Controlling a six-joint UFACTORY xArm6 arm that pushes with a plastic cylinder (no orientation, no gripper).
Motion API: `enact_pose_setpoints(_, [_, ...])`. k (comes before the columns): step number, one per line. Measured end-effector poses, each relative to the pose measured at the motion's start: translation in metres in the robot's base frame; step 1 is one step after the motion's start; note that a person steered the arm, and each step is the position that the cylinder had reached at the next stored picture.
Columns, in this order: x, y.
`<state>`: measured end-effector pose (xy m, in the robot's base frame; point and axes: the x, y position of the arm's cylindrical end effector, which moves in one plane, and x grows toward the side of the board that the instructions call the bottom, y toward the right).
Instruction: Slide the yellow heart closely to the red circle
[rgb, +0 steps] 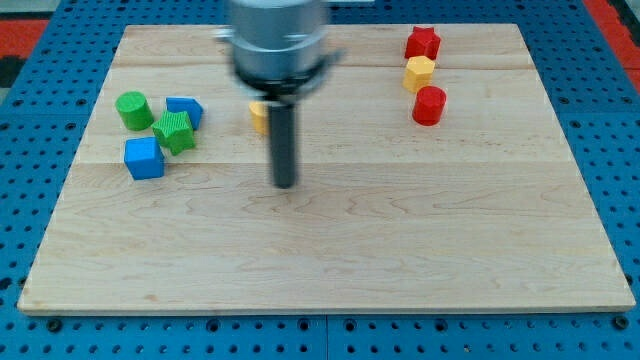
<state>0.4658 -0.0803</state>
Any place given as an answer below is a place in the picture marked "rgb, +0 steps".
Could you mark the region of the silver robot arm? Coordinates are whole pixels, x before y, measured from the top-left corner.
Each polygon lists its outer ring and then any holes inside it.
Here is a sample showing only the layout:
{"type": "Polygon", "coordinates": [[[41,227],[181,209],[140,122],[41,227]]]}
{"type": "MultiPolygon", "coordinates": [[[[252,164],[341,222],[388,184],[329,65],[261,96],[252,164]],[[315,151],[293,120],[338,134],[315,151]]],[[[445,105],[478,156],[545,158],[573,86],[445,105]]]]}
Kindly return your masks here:
{"type": "Polygon", "coordinates": [[[231,47],[235,77],[267,110],[272,183],[298,178],[296,107],[316,91],[344,56],[326,47],[327,7],[321,0],[230,0],[229,24],[216,39],[231,47]]]}

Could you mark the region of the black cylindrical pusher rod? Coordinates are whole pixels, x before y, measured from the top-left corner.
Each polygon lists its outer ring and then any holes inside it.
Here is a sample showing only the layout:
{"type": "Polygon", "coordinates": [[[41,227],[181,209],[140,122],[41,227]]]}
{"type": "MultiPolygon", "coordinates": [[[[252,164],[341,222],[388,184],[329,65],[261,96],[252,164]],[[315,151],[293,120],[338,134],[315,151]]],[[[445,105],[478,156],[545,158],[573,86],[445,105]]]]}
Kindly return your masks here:
{"type": "Polygon", "coordinates": [[[297,179],[295,106],[273,102],[267,110],[273,185],[288,189],[297,179]]]}

